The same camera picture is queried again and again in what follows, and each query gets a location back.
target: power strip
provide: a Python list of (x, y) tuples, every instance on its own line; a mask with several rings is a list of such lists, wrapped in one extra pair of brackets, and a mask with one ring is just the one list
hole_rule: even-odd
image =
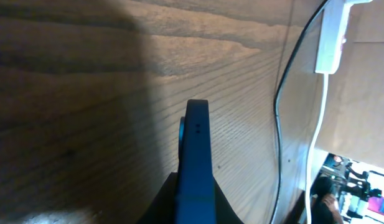
[(345, 32), (349, 12), (354, 4), (372, 0), (329, 0), (324, 8), (321, 37), (317, 50), (316, 73), (334, 74), (341, 61), (342, 46), (347, 41)]

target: white extension cord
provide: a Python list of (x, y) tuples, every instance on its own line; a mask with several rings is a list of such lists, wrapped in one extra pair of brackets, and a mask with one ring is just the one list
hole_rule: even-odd
[(309, 145), (307, 158), (306, 158), (305, 209), (306, 209), (307, 224), (312, 223), (312, 217), (311, 217), (311, 182), (312, 182), (311, 170), (312, 170), (312, 160), (313, 160), (312, 152), (313, 152), (313, 149), (315, 148), (317, 136), (319, 135), (319, 131), (321, 130), (322, 123), (323, 123), (328, 87), (329, 87), (329, 74), (323, 74), (323, 91), (322, 91), (321, 108), (319, 110), (319, 117), (317, 118), (316, 129), (315, 129), (314, 135), (312, 136), (312, 141)]

